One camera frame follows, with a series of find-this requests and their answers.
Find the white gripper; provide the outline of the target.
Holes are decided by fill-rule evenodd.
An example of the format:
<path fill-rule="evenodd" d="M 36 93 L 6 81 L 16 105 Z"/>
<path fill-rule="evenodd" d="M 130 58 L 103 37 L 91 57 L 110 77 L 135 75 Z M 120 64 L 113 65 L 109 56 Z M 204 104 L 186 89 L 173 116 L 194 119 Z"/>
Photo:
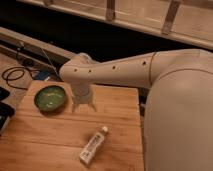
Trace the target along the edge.
<path fill-rule="evenodd" d="M 89 84 L 74 84 L 71 86 L 73 101 L 72 113 L 78 108 L 78 104 L 88 104 L 95 112 L 97 108 L 94 103 L 92 103 L 93 93 Z"/>

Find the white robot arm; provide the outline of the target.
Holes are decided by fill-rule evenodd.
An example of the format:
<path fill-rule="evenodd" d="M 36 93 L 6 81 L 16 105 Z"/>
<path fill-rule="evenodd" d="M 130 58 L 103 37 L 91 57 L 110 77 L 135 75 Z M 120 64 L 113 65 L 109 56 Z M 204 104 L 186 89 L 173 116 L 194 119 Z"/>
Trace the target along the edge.
<path fill-rule="evenodd" d="M 149 90 L 145 171 L 213 171 L 213 52 L 158 51 L 102 63 L 79 53 L 59 74 L 75 105 L 92 101 L 92 84 Z"/>

